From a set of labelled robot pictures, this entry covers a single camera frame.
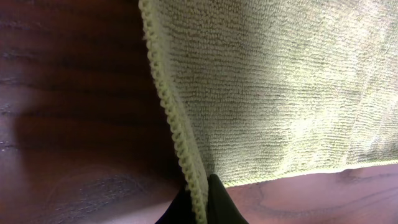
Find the green microfiber cloth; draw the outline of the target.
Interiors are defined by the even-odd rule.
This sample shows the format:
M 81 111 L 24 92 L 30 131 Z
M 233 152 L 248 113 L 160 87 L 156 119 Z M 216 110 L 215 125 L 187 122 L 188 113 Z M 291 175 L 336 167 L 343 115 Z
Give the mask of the green microfiber cloth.
M 396 1 L 140 0 L 198 223 L 227 187 L 397 162 Z

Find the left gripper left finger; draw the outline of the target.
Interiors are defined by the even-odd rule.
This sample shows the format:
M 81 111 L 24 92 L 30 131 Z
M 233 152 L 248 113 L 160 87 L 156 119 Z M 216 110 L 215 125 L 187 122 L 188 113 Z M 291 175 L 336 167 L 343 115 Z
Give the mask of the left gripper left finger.
M 190 191 L 182 187 L 155 224 L 196 224 Z

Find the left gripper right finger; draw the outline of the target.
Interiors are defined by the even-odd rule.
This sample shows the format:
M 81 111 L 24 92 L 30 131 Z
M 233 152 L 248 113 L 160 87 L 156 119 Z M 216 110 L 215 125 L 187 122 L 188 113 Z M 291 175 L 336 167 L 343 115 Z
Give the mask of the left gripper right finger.
M 208 177 L 208 224 L 248 224 L 216 174 Z

